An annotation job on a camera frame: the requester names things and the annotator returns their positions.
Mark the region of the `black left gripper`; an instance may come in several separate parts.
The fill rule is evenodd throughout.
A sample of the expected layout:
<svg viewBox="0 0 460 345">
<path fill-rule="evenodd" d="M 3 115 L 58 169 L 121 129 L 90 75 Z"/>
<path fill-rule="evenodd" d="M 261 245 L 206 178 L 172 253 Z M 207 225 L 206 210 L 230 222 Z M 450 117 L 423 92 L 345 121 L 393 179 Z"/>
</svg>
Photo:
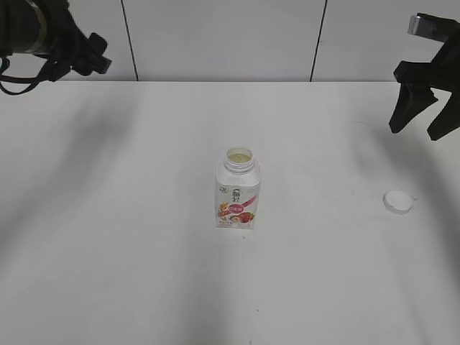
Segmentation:
<svg viewBox="0 0 460 345">
<path fill-rule="evenodd" d="M 81 76 L 92 73 L 106 74 L 111 60 L 104 56 L 107 41 L 92 32 L 86 37 L 75 23 L 70 13 L 69 1 L 64 1 L 64 72 L 65 75 L 75 71 Z"/>
</svg>

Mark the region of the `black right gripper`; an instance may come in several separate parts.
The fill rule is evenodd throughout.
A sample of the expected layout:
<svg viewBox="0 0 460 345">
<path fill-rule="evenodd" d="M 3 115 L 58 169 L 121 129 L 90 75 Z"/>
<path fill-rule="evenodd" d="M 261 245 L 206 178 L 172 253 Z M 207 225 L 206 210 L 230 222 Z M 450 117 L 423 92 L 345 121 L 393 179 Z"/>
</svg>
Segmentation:
<svg viewBox="0 0 460 345">
<path fill-rule="evenodd" d="M 394 77 L 401 84 L 389 126 L 391 132 L 397 134 L 438 101 L 431 88 L 450 92 L 459 90 L 459 34 L 450 36 L 428 63 L 401 61 Z M 459 94 L 452 93 L 427 132 L 432 141 L 437 141 L 458 128 Z"/>
</svg>

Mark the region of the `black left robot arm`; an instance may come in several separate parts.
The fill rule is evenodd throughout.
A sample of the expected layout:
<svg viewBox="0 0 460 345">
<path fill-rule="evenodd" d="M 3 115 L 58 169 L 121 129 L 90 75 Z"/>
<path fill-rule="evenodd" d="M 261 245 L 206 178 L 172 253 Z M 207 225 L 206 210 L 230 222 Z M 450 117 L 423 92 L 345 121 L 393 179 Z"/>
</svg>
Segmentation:
<svg viewBox="0 0 460 345">
<path fill-rule="evenodd" d="M 35 77 L 39 81 L 57 81 L 72 70 L 103 75 L 111 65 L 106 48 L 100 35 L 82 33 L 68 1 L 1 2 L 1 58 L 23 54 L 44 59 Z"/>
</svg>

